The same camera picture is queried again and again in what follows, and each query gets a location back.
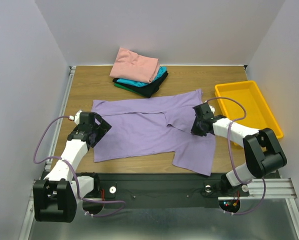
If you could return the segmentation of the purple t shirt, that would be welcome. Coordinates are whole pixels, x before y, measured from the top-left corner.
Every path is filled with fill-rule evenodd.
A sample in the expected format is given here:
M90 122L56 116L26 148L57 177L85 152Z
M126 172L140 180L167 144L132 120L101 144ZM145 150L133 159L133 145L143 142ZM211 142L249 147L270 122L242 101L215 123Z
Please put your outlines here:
M193 108L202 96L197 89L144 99L94 100L91 110L111 125L93 149L94 162L173 152L174 166L210 176L216 138L191 133Z

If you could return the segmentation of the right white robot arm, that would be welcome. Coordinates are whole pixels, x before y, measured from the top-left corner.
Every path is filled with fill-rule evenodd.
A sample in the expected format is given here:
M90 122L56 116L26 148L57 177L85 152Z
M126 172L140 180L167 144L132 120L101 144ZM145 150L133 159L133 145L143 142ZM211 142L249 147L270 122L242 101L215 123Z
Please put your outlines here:
M194 122L191 133L206 137L208 134L227 139L228 153L232 170L220 177L220 182L205 185L206 195L231 195L238 186L247 185L254 179L287 165L287 158L274 131L270 128L257 129L244 126L224 115L214 115L207 102L193 108ZM245 163L235 166L231 143L244 150Z

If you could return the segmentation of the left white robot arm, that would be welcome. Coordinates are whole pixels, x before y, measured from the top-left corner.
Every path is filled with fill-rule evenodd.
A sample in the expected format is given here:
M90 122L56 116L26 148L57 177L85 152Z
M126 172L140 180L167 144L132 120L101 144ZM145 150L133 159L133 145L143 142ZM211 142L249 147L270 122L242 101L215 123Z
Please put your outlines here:
M96 112L78 111L68 116L75 122L75 128L68 135L65 149L54 168L42 179L33 184L34 217L38 222L73 221L80 201L80 187L89 197L96 197L101 185L90 176L76 177L76 169L88 153L111 129Z

